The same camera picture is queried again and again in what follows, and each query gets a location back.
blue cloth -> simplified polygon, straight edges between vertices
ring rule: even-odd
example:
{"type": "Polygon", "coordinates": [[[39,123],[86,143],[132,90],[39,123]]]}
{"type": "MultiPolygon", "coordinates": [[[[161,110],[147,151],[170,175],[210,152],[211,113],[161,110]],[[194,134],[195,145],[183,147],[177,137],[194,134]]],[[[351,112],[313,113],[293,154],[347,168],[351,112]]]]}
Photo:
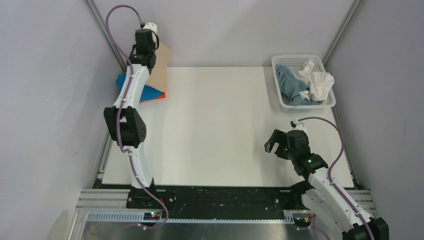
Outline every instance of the blue cloth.
{"type": "MultiPolygon", "coordinates": [[[[124,86],[125,78],[127,75],[125,73],[121,73],[118,75],[118,79],[116,79],[116,83],[118,84],[119,92],[121,92],[122,87],[124,86]]],[[[153,88],[151,86],[145,85],[143,88],[143,92],[141,93],[140,102],[147,101],[155,98],[159,98],[162,96],[162,92],[153,88]]]]}
{"type": "Polygon", "coordinates": [[[309,86],[297,79],[290,69],[284,65],[276,65],[275,71],[277,75],[280,92],[290,99],[290,105],[320,105],[320,101],[314,101],[302,98],[302,91],[309,90],[309,86]]]}

red object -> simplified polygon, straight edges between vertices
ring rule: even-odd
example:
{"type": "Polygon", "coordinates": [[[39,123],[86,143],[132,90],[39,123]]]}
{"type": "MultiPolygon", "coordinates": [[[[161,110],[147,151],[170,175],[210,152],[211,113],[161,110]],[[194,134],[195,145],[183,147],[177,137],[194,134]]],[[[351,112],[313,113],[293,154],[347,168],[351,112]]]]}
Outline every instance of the red object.
{"type": "Polygon", "coordinates": [[[149,100],[145,100],[145,101],[140,101],[140,103],[147,102],[147,101],[151,101],[151,100],[155,100],[155,99],[164,99],[166,96],[167,96],[167,95],[166,95],[164,92],[162,92],[162,96],[158,96],[158,97],[156,97],[156,98],[149,99],[149,100]]]}

towel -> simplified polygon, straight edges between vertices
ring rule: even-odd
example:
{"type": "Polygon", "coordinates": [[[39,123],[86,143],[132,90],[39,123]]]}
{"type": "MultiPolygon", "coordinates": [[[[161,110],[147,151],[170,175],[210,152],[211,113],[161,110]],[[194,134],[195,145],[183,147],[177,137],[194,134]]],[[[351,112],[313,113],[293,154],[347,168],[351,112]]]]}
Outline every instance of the towel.
{"type": "Polygon", "coordinates": [[[321,102],[303,98],[301,92],[308,91],[309,86],[297,79],[290,69],[284,65],[276,65],[275,71],[277,75],[279,90],[290,99],[290,105],[320,105],[321,102]]]}

cable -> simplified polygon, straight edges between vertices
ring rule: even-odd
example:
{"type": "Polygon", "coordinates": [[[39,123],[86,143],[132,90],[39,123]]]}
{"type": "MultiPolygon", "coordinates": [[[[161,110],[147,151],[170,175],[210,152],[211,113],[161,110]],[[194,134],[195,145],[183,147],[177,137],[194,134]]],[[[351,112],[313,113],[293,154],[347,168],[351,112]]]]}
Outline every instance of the cable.
{"type": "Polygon", "coordinates": [[[338,153],[338,156],[335,158],[334,162],[328,168],[328,171],[327,171],[328,180],[330,182],[330,185],[332,185],[334,187],[334,189],[338,192],[338,194],[344,199],[344,201],[350,206],[350,208],[353,210],[353,212],[358,216],[360,221],[365,226],[366,231],[368,232],[368,235],[371,238],[371,240],[375,240],[373,232],[371,231],[370,227],[368,226],[367,221],[364,219],[364,217],[359,212],[359,210],[355,207],[355,205],[349,200],[349,198],[342,192],[342,190],[339,188],[339,186],[337,186],[336,183],[333,181],[333,177],[332,177],[331,173],[332,173],[333,168],[336,165],[336,163],[340,160],[340,157],[342,156],[343,151],[345,150],[345,139],[343,138],[342,131],[331,121],[329,121],[325,118],[319,117],[319,116],[304,117],[304,118],[299,119],[298,121],[301,122],[301,121],[309,120],[309,119],[318,119],[318,120],[324,121],[324,122],[330,124],[331,126],[333,126],[337,130],[338,136],[340,137],[340,141],[341,141],[341,149],[340,149],[340,152],[338,153]]]}
{"type": "MultiPolygon", "coordinates": [[[[111,30],[109,29],[109,17],[111,16],[111,14],[112,14],[112,12],[113,11],[115,11],[116,9],[119,9],[119,8],[128,8],[128,9],[131,9],[131,10],[133,10],[134,12],[135,12],[135,14],[137,15],[137,17],[138,17],[138,20],[139,20],[139,22],[140,22],[140,25],[142,25],[143,24],[143,21],[142,21],[142,19],[140,18],[140,14],[137,12],[137,10],[135,9],[135,8],[133,8],[132,6],[129,6],[129,5],[125,5],[125,4],[121,4],[121,5],[117,5],[117,6],[114,6],[114,7],[112,7],[112,9],[107,13],[107,16],[106,16],[106,30],[107,30],[107,34],[109,35],[109,37],[110,37],[110,40],[112,41],[112,43],[115,45],[115,47],[116,47],[116,49],[123,55],[123,57],[126,59],[126,61],[128,62],[128,65],[129,65],[129,70],[130,70],[130,75],[129,75],[129,79],[128,79],[128,84],[126,85],[126,88],[125,88],[125,91],[124,91],[124,93],[123,93],[123,96],[122,96],[122,100],[121,100],[121,102],[120,102],[120,105],[119,105],[119,109],[118,109],[118,112],[117,112],[117,117],[116,117],[116,132],[117,132],[117,142],[118,142],[118,145],[119,145],[119,149],[120,149],[120,151],[122,152],[122,153],[128,153],[128,156],[129,156],[129,163],[130,163],[130,165],[131,165],[131,170],[132,170],[132,173],[134,174],[134,176],[135,176],[135,179],[137,179],[137,182],[138,182],[138,184],[140,184],[140,186],[141,186],[141,188],[150,196],[150,197],[152,197],[154,200],[156,200],[162,207],[163,207],[163,209],[165,210],[165,212],[166,212],[166,218],[165,218],[165,220],[163,221],[163,222],[161,222],[161,223],[157,223],[157,224],[155,224],[154,226],[146,226],[146,225],[144,225],[143,226],[143,228],[144,229],[157,229],[157,228],[159,228],[159,227],[161,227],[162,225],[164,225],[167,221],[168,221],[168,219],[169,219],[169,211],[168,211],[168,208],[165,206],[165,204],[163,203],[163,202],[161,202],[157,197],[155,197],[149,190],[147,190],[147,188],[143,185],[143,183],[141,182],[141,180],[140,180],[140,178],[139,178],[139,175],[137,174],[137,171],[136,171],[136,169],[134,168],[134,163],[133,163],[133,158],[132,158],[132,152],[131,152],[131,150],[129,150],[129,149],[124,149],[124,146],[122,145],[122,137],[121,137],[121,125],[120,125],[120,116],[121,116],[121,112],[122,112],[122,108],[123,108],[123,106],[124,106],[124,103],[125,103],[125,99],[127,98],[127,95],[128,95],[128,91],[129,91],[129,89],[130,89],[130,86],[131,86],[131,82],[133,81],[133,74],[134,74],[134,68],[133,68],[133,65],[132,65],[132,63],[131,63],[131,60],[130,60],[130,58],[127,56],[127,54],[118,46],[118,44],[117,44],[117,42],[115,41],[115,39],[113,38],[113,36],[112,36],[112,34],[111,34],[111,30]]],[[[130,227],[130,225],[131,226],[134,226],[134,224],[135,223],[131,223],[131,224],[128,224],[127,226],[128,227],[130,227]]]]}
{"type": "Polygon", "coordinates": [[[318,230],[320,233],[322,233],[327,238],[327,240],[331,240],[330,239],[330,236],[322,228],[319,228],[319,227],[315,226],[315,216],[316,216],[315,214],[312,216],[312,226],[310,228],[309,227],[298,227],[296,225],[296,223],[293,224],[292,226],[295,227],[297,230],[309,230],[309,229],[313,229],[313,237],[315,239],[318,239],[318,236],[317,236],[317,230],[318,230]]]}
{"type": "Polygon", "coordinates": [[[317,237],[317,226],[315,226],[315,219],[316,219],[315,216],[316,216],[315,214],[312,216],[313,237],[315,239],[318,239],[318,237],[317,237]]]}

white cloth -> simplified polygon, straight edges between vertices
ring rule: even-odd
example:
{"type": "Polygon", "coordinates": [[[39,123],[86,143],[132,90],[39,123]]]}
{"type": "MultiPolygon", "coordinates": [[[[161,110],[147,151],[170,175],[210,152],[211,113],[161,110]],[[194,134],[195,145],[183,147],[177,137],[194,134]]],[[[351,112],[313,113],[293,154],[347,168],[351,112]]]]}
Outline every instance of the white cloth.
{"type": "Polygon", "coordinates": [[[334,77],[328,72],[313,71],[314,66],[315,64],[309,60],[307,65],[294,76],[309,86],[309,92],[300,92],[302,98],[325,101],[334,84],[334,77]]]}

